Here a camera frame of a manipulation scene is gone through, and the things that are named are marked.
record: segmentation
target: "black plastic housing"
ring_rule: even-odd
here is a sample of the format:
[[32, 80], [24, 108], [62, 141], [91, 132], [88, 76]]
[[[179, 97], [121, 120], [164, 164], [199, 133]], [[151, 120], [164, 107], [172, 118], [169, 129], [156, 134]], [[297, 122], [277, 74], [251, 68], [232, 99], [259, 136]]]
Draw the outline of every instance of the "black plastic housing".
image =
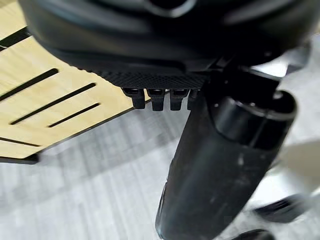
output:
[[269, 108], [211, 92], [197, 98], [170, 165], [156, 218], [165, 240], [217, 237], [257, 188], [297, 113], [284, 91]]

